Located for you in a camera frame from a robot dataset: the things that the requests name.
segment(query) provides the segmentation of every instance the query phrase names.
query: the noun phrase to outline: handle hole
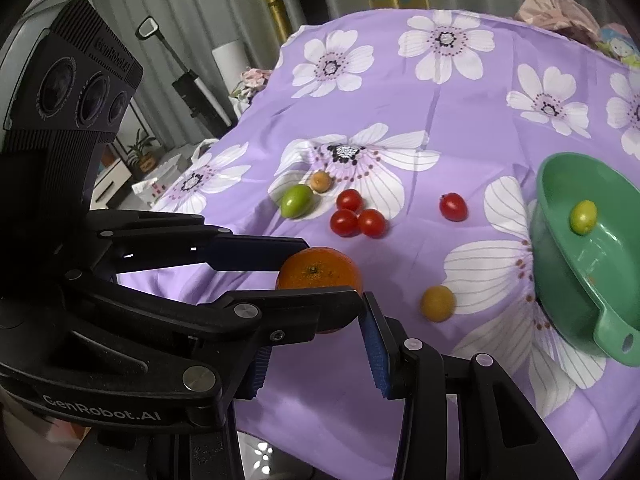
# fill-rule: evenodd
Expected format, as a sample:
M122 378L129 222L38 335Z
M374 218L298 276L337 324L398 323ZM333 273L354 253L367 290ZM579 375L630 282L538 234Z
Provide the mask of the handle hole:
M629 334L625 337L625 340L622 342L622 353L626 354L631 350L631 347L634 344L634 337L632 334Z

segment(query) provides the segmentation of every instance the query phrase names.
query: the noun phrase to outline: green bowl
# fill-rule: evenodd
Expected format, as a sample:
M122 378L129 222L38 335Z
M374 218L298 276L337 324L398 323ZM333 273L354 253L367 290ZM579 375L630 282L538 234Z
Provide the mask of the green bowl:
M531 241L546 314L575 348L640 366L640 192L578 153L545 159L537 184ZM584 236L569 227L580 200L598 209L596 227Z

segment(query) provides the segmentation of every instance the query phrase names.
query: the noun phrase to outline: cherry tomato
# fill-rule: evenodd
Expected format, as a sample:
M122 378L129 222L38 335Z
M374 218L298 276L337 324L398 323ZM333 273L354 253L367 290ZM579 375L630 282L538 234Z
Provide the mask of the cherry tomato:
M386 220L380 211L365 209L358 216L358 227L363 234L371 238L378 238L386 230Z
M338 198L335 199L335 206L338 209L349 209L357 211L362 207L362 197L355 189L345 189Z
M349 236L358 230L358 217L349 209L338 209L331 216L329 225L338 236Z
M447 193L440 197L440 212L444 218L452 222L462 222L469 216L465 199L458 193Z

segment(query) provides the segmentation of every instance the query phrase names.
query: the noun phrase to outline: green tomato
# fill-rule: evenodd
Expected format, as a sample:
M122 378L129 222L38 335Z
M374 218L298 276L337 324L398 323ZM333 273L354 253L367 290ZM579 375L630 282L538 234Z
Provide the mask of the green tomato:
M569 224L571 229L577 235L584 236L589 234L596 226L598 220L598 209L591 200L582 200L578 202L569 216Z
M280 202L280 214L284 218L297 218L303 215L313 199L314 192L306 184L296 184L286 190Z

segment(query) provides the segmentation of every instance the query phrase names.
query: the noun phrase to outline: floral tablecloth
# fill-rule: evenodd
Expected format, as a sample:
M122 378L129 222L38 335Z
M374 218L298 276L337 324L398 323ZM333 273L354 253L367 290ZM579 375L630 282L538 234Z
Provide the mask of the floral tablecloth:
M376 10L293 34L238 127L156 209L345 252L410 336L443 353L497 358L580 478L596 480L638 423L640 370L571 348L536 303L527 226L536 170L555 152L596 156L640 184L640 75L510 20ZM281 218L284 190L320 169L335 178L332 190L304 218ZM384 238L332 234L335 196L348 187L385 214ZM468 220L440 215L447 192L466 199ZM120 279L188 303L274 280L207 266ZM432 324L417 305L439 283L458 307ZM257 399L237 406L240 429L336 478L391 477L402 402L375 389L356 323L274 349Z

